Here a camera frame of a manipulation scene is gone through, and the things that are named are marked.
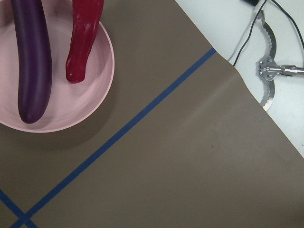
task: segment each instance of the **purple eggplant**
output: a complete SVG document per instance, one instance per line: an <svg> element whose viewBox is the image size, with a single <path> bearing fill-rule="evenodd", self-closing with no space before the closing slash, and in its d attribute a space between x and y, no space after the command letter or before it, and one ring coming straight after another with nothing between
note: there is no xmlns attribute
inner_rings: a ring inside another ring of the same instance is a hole
<svg viewBox="0 0 304 228"><path fill-rule="evenodd" d="M19 55L18 109L32 124L44 114L52 87L52 57L41 0L11 0Z"/></svg>

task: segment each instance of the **blue tape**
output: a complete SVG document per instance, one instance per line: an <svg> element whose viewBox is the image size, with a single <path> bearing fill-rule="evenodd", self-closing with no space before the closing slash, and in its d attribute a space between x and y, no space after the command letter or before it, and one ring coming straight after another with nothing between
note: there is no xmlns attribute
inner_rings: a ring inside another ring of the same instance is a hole
<svg viewBox="0 0 304 228"><path fill-rule="evenodd" d="M180 84L182 84L190 75L192 75L201 65L210 59L216 50L211 48L204 54L197 62L195 62L185 73L178 77L168 88L159 94L151 103L149 103L143 110L141 110L130 122L128 122L122 129L113 135L107 142L105 142L97 151L88 157L82 164L80 164L74 171L72 171L66 178L64 178L55 188L53 188L46 196L44 196L38 203L36 203L25 215L21 216L11 228L19 228L27 222L34 214L42 209L51 199L53 199L59 192L62 191L69 183L71 183L77 176L86 170L93 162L95 162L103 153L105 153L111 146L113 146L121 137L123 137L129 130L131 130L139 121L141 121L152 109L154 109L160 102L162 102L170 93L172 93Z"/></svg>
<svg viewBox="0 0 304 228"><path fill-rule="evenodd" d="M24 213L22 212L22 210L17 207L17 205L0 189L0 200L5 204L5 206L7 206L11 212L14 213L14 215L16 215L18 218L21 218L24 216ZM37 228L37 226L31 221L28 220L25 225L28 228Z"/></svg>

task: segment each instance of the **black cable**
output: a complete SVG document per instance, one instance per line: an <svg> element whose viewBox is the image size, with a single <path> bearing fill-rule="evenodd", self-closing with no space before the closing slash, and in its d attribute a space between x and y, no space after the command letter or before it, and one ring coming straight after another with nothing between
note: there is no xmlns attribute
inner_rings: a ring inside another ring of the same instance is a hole
<svg viewBox="0 0 304 228"><path fill-rule="evenodd" d="M301 40L301 43L302 43L302 47L303 47L303 50L304 50L303 38L302 38L302 35L301 35L301 32L300 32L298 26L296 25L295 20L279 5L279 3L277 3L275 0L271 0L271 1L293 22L293 24L295 26L295 29L299 34L299 37L300 37L300 40Z"/></svg>
<svg viewBox="0 0 304 228"><path fill-rule="evenodd" d="M264 1L264 3L262 4L261 8L258 10L258 12L257 12L257 14L256 14L256 16L255 16L255 18L254 18L254 20L253 20L253 22L252 22L252 25L251 25L251 28L250 28L249 36L248 36L247 40L245 41L245 43L243 44L243 46L241 47L241 49L240 49L240 51L238 52L238 54L237 54L237 58L236 58L236 60L234 61L234 64L233 64L234 67L235 67L235 65L236 65L236 63L237 63L237 60L238 60L238 58L239 58L239 55L241 54L242 50L244 49L244 47L246 46L246 44L248 43L248 41L249 41L249 39L250 39L250 37L251 37L251 33L252 33L252 30L253 30L253 26L255 25L255 22L256 22L256 20L257 20L257 17L258 17L258 15L259 15L259 13L261 12L262 8L264 7L264 5L266 4L266 2L267 2L267 0Z"/></svg>

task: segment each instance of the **pink bowl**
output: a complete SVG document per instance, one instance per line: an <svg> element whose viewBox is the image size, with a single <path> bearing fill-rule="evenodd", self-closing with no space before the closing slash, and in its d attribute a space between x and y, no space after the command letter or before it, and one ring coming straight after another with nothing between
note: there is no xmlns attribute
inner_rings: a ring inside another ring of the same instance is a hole
<svg viewBox="0 0 304 228"><path fill-rule="evenodd" d="M113 47L100 23L85 80L78 84L67 82L65 63L73 28L72 2L42 2L52 50L52 92L42 118L25 124L18 113L18 50L10 1L0 1L0 123L34 133L63 130L86 119L104 100L114 75Z"/></svg>

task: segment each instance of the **red pepper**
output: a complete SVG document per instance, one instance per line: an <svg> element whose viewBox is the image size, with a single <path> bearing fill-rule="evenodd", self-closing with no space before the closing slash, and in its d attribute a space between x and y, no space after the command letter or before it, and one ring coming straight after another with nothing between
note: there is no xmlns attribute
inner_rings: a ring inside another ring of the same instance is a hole
<svg viewBox="0 0 304 228"><path fill-rule="evenodd" d="M73 33L66 61L66 79L70 83L85 79L103 8L104 0L73 0Z"/></svg>

